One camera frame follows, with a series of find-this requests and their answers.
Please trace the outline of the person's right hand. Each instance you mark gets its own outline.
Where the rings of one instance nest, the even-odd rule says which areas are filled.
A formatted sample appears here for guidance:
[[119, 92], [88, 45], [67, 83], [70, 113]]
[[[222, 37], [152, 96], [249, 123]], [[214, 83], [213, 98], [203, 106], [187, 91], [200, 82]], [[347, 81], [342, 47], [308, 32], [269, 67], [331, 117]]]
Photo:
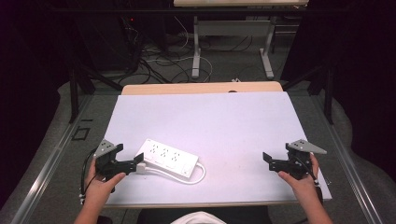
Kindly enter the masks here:
[[283, 171], [278, 172], [278, 176], [290, 185], [298, 202], [304, 198], [318, 198], [321, 203], [316, 188], [318, 161], [313, 153], [310, 153], [310, 160], [312, 163], [312, 173], [306, 175], [304, 178], [297, 180]]

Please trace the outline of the black metal stand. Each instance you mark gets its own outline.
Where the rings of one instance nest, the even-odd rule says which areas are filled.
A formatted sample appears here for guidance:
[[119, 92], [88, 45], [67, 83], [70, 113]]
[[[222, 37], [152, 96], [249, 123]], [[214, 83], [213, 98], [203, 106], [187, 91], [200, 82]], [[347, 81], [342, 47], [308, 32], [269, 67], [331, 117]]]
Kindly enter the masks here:
[[87, 94], [94, 94], [95, 87], [92, 79], [97, 79], [116, 91], [121, 91], [123, 87], [120, 84], [104, 77], [97, 71], [94, 71], [80, 61], [74, 61], [69, 69], [70, 100], [71, 100], [71, 117], [69, 122], [73, 123], [79, 114], [78, 89], [82, 89]]
[[321, 90], [324, 90], [324, 106], [323, 114], [326, 120], [333, 125], [332, 120], [332, 96], [333, 96], [333, 82], [334, 82], [334, 68], [327, 65], [318, 65], [313, 69], [308, 70], [306, 73], [298, 76], [292, 81], [282, 84], [284, 91], [294, 87], [298, 83], [306, 80], [307, 78], [314, 77], [314, 81], [310, 83], [307, 88], [309, 95], [319, 95]]

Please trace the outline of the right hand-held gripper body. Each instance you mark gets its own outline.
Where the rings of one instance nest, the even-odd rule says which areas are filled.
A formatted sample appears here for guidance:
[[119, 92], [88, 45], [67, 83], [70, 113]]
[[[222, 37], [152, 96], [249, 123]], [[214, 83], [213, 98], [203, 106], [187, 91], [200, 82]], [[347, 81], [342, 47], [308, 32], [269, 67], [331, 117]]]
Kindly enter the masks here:
[[302, 179], [306, 175], [310, 175], [316, 180], [310, 155], [312, 153], [326, 154], [327, 151], [303, 139], [287, 143], [286, 150], [288, 158], [285, 161], [269, 157], [269, 170], [274, 172], [283, 171], [297, 180]]

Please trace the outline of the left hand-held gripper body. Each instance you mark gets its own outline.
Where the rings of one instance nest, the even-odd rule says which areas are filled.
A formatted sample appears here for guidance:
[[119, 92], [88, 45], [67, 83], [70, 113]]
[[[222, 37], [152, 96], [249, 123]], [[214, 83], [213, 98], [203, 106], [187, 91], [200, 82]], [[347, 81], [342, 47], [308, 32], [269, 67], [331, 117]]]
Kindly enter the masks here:
[[113, 178], [119, 173], [129, 174], [136, 171], [137, 157], [129, 161], [118, 161], [117, 154], [123, 150], [123, 144], [114, 145], [104, 139], [93, 154], [95, 171], [105, 180]]

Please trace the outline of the person's left hand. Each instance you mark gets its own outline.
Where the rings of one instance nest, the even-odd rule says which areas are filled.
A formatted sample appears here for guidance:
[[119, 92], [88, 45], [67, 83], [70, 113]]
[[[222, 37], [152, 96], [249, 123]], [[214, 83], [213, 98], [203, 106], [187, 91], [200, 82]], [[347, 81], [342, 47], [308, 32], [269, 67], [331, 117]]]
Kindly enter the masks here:
[[96, 160], [92, 160], [87, 175], [84, 205], [98, 205], [99, 207], [102, 207], [107, 202], [111, 191], [121, 182], [126, 174], [119, 173], [109, 180], [103, 181], [103, 178], [96, 173], [95, 164]]

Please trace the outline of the white-legged desk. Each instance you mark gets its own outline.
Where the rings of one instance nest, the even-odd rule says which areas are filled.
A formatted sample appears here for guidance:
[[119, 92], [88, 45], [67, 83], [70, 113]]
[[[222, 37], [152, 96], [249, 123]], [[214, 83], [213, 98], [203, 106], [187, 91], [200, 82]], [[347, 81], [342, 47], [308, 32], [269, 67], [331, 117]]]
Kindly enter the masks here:
[[[174, 0], [175, 7], [182, 9], [225, 9], [229, 12], [235, 7], [241, 9], [300, 9], [309, 0]], [[276, 29], [276, 16], [267, 16], [266, 20], [251, 19], [247, 16], [243, 20], [209, 19], [202, 20], [193, 17], [194, 55], [192, 61], [192, 78], [200, 76], [201, 36], [263, 36], [264, 47], [260, 49], [264, 74], [268, 79], [274, 78], [272, 65], [268, 58]]]

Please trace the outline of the person's white shirt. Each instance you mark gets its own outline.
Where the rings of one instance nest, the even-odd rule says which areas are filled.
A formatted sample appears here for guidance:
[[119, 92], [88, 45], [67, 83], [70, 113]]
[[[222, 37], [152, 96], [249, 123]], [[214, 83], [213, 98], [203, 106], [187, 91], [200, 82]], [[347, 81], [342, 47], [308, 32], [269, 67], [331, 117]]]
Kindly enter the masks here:
[[204, 211], [189, 213], [180, 217], [170, 224], [226, 224], [223, 220], [219, 219], [212, 214]]

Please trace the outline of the dark curtain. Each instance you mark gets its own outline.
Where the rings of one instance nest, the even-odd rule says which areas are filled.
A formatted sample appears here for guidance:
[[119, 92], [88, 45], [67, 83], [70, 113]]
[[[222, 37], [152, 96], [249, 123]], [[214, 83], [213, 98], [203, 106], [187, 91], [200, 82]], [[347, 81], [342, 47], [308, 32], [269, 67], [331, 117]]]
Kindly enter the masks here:
[[334, 98], [352, 124], [352, 150], [396, 182], [396, 0], [309, 0], [309, 9], [350, 7], [346, 15], [304, 17], [281, 78], [322, 63], [335, 40]]
[[37, 0], [0, 0], [0, 208], [27, 170], [67, 81]]

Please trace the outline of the white table mat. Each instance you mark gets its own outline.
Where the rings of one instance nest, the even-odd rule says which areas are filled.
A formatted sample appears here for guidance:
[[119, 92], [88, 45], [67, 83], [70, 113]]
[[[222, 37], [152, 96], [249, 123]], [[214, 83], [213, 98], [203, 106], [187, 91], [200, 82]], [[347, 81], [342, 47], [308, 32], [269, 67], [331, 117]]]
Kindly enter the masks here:
[[285, 145], [305, 137], [283, 91], [119, 96], [106, 140], [133, 158], [146, 139], [190, 152], [205, 167], [196, 184], [163, 175], [125, 177], [110, 196], [113, 207], [198, 207], [292, 203], [291, 188], [263, 160], [287, 157]]

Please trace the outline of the silver floor rail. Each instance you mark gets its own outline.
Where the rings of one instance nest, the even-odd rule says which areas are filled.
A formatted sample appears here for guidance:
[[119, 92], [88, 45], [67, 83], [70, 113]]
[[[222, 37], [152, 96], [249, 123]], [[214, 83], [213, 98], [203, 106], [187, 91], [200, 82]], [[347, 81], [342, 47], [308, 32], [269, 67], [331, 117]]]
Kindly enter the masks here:
[[326, 126], [330, 133], [331, 139], [335, 144], [335, 154], [339, 160], [341, 167], [346, 175], [346, 179], [349, 182], [350, 187], [360, 205], [361, 211], [363, 212], [368, 224], [384, 224], [381, 216], [377, 212], [375, 205], [371, 197], [368, 194], [366, 187], [364, 186], [360, 175], [357, 172], [356, 165], [349, 153], [347, 148], [342, 143], [340, 135], [337, 133], [333, 124], [330, 124], [328, 119], [325, 117], [323, 112], [324, 104], [321, 102], [319, 96], [311, 96], [311, 100], [315, 105], [316, 110], [319, 113], [320, 119]]
[[61, 99], [37, 153], [14, 190], [17, 204], [9, 224], [28, 223], [71, 141], [72, 134], [77, 129], [78, 120], [90, 105], [92, 98], [92, 95], [80, 98], [78, 115], [72, 122], [69, 122], [70, 101], [67, 97]]

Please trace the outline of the person's dark trousers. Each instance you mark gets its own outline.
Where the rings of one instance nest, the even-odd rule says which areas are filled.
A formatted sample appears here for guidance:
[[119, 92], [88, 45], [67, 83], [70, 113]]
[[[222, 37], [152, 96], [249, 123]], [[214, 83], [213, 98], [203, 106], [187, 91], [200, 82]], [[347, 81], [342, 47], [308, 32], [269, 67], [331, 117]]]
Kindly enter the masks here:
[[189, 213], [204, 211], [226, 224], [272, 224], [266, 206], [142, 209], [137, 224], [170, 224]]

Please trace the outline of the white power strip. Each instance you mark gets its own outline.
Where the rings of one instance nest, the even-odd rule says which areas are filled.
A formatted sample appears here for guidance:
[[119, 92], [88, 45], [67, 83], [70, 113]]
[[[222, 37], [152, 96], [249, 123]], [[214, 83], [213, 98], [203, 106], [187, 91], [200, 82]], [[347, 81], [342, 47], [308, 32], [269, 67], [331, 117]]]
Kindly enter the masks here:
[[170, 175], [189, 179], [199, 157], [189, 152], [147, 139], [137, 154], [144, 154], [146, 165], [155, 167]]

